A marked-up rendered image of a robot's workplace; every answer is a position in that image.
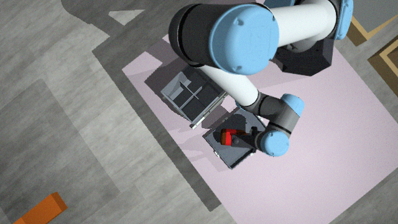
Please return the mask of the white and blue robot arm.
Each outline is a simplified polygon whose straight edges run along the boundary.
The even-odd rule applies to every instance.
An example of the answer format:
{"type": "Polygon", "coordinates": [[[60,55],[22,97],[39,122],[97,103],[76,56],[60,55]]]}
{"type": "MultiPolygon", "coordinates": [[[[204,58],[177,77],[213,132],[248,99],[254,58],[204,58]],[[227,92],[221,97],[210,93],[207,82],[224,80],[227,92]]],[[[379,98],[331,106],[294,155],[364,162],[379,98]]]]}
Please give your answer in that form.
{"type": "Polygon", "coordinates": [[[299,53],[318,40],[343,39],[352,13],[353,0],[190,4],[173,16],[169,42],[181,59],[208,75],[238,108],[269,120],[257,136],[232,134],[231,147],[258,148],[278,157],[288,151],[305,103],[287,93],[280,99],[263,94],[246,75],[267,67],[277,46],[299,53]]]}

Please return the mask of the brown bottle with red label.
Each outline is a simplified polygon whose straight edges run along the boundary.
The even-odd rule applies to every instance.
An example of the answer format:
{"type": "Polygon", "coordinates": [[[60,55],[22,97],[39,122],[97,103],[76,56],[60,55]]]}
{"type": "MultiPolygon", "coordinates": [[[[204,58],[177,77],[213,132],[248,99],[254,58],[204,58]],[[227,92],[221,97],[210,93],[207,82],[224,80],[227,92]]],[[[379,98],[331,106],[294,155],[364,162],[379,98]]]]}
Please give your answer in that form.
{"type": "Polygon", "coordinates": [[[221,137],[220,137],[220,144],[221,145],[231,145],[231,135],[247,135],[247,133],[240,129],[222,129],[221,130],[221,137]]]}

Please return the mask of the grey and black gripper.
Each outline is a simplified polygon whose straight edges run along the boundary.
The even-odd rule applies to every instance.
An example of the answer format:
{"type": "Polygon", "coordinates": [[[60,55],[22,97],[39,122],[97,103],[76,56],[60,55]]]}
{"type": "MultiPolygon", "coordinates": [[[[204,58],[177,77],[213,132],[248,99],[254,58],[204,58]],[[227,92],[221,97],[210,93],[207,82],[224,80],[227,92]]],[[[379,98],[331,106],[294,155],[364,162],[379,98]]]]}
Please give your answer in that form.
{"type": "MultiPolygon", "coordinates": [[[[251,129],[250,129],[249,132],[251,133],[252,136],[257,136],[257,134],[259,134],[260,132],[262,132],[262,131],[258,131],[258,130],[256,130],[256,129],[257,129],[256,126],[252,126],[252,127],[251,127],[251,129]]],[[[250,150],[251,153],[256,153],[256,149],[251,149],[251,148],[249,148],[249,150],[250,150]]]]}

